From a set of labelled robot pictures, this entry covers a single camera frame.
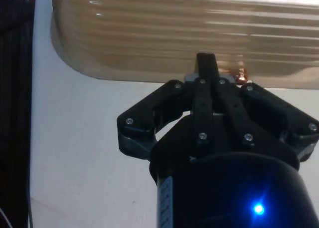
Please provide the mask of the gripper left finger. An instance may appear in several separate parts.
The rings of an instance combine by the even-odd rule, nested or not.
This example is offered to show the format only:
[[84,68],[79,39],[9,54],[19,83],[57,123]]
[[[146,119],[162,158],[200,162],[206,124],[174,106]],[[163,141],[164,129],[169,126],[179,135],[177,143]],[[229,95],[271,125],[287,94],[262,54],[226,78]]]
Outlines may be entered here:
[[127,156],[148,160],[158,143],[156,133],[190,111],[189,120],[174,141],[198,156],[212,145],[213,54],[196,56],[194,81],[170,80],[117,118],[119,149]]

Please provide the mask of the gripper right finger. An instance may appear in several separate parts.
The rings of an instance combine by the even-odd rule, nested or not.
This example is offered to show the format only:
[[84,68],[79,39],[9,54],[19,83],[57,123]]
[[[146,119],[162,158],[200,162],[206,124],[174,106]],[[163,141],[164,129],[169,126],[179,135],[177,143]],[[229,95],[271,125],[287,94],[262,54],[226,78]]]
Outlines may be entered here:
[[239,146],[259,152],[265,149],[290,153],[306,161],[319,141],[319,122],[256,83],[241,87],[221,78],[216,57],[210,56],[210,78]]

